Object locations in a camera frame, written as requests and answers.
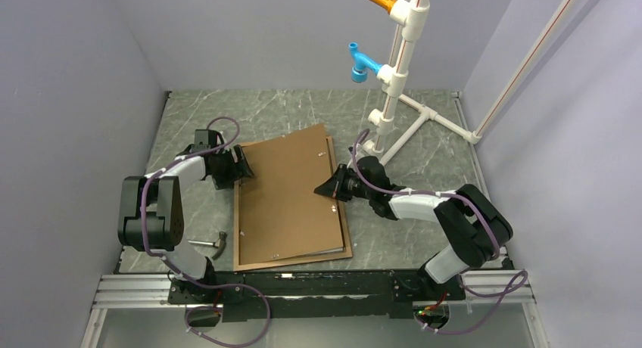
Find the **brown cardboard backing board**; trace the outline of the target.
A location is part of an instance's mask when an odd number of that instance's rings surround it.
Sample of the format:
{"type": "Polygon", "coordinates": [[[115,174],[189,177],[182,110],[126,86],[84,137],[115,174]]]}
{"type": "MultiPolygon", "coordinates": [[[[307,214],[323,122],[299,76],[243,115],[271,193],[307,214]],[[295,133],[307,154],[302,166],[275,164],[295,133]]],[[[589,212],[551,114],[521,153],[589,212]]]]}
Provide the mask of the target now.
{"type": "Polygon", "coordinates": [[[243,148],[254,177],[238,195],[238,262],[268,263],[344,246],[338,208],[315,194],[333,174],[324,125],[243,148]]]}

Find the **brown wooden picture frame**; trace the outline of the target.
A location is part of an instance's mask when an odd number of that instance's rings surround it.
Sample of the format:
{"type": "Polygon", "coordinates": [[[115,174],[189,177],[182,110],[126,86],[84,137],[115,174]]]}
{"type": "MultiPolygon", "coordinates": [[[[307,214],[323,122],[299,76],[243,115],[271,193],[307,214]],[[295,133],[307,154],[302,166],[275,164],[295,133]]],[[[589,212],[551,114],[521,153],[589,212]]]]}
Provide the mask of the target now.
{"type": "Polygon", "coordinates": [[[269,262],[262,263],[248,263],[242,264],[240,259],[240,242],[242,238],[241,229],[239,226],[240,221],[240,201],[239,193],[242,186],[241,182],[236,182],[234,187],[234,242],[233,242],[233,271],[234,272],[247,272],[251,270],[259,269],[271,269],[271,268],[280,268],[285,266],[295,266],[302,265],[306,263],[321,263],[325,261],[332,261],[337,259],[349,259],[353,257],[353,247],[351,243],[351,237],[349,233],[349,228],[347,225],[347,216],[345,211],[345,204],[341,201],[336,201],[334,204],[334,212],[338,216],[340,221],[341,233],[344,243],[343,251],[338,251],[334,253],[321,253],[321,254],[312,254],[306,256],[295,256],[287,259],[278,259],[269,262]]]}

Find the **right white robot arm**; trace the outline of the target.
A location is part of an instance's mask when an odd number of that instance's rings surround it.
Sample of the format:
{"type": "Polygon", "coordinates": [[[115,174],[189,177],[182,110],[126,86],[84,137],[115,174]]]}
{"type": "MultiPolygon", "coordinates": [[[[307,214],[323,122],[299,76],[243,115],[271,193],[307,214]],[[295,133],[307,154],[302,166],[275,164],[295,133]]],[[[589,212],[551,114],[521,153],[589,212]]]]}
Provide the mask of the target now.
{"type": "Polygon", "coordinates": [[[456,275],[495,259],[513,237],[513,228],[474,185],[453,191],[420,191],[391,182],[376,157],[364,157],[351,169],[341,164],[314,193],[348,202],[365,199],[376,215],[390,220],[414,219],[441,226],[448,245],[418,270],[417,288],[434,299],[456,275]]]}

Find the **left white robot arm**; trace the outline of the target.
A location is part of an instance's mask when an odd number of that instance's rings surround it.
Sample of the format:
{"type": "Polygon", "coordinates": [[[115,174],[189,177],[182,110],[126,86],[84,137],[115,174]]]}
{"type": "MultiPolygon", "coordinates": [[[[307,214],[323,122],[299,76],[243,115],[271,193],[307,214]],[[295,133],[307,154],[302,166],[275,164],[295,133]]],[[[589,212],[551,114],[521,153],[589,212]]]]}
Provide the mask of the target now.
{"type": "Polygon", "coordinates": [[[255,176],[243,147],[231,144],[211,129],[198,129],[195,139],[172,162],[143,176],[123,180],[117,237],[124,247],[156,257],[200,303],[216,296],[217,280],[211,258],[185,238],[182,193],[196,182],[212,179],[215,189],[234,187],[255,176]]]}

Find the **small claw hammer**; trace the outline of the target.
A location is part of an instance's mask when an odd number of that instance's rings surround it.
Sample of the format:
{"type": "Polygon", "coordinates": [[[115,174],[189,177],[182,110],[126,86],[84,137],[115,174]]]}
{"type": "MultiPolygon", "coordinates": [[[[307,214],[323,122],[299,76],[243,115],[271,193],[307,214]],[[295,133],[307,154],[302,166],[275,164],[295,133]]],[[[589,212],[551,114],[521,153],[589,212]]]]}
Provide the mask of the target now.
{"type": "Polygon", "coordinates": [[[208,247],[208,248],[214,249],[215,252],[213,255],[210,256],[210,259],[212,261],[215,261],[219,259],[222,256],[223,252],[225,251],[227,246],[227,238],[228,238],[228,234],[224,231],[220,231],[219,237],[217,238],[216,241],[189,240],[189,243],[192,246],[196,246],[196,247],[208,247]]]}

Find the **blue pipe fitting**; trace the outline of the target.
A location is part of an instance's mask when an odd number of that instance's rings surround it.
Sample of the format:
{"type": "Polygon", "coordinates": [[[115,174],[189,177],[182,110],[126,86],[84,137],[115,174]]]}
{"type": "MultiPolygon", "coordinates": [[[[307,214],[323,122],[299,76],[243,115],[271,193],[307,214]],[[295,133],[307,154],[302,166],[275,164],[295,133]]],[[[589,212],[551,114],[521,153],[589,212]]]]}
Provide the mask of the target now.
{"type": "Polygon", "coordinates": [[[375,75],[379,73],[382,64],[375,62],[371,57],[361,52],[356,42],[351,42],[348,45],[348,49],[354,62],[351,68],[351,79],[353,82],[365,82],[369,71],[372,71],[375,75]]]}

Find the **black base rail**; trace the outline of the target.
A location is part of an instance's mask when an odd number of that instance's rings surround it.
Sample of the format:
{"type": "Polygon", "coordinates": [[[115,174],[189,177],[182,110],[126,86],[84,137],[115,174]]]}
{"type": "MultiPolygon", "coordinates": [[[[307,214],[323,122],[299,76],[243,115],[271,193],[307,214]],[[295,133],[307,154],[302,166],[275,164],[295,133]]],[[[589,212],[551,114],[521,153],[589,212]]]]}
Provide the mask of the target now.
{"type": "Polygon", "coordinates": [[[414,269],[217,272],[216,290],[170,281],[171,305],[212,305],[224,322],[264,318],[412,318],[424,306],[465,300],[455,278],[431,287],[414,269]]]}

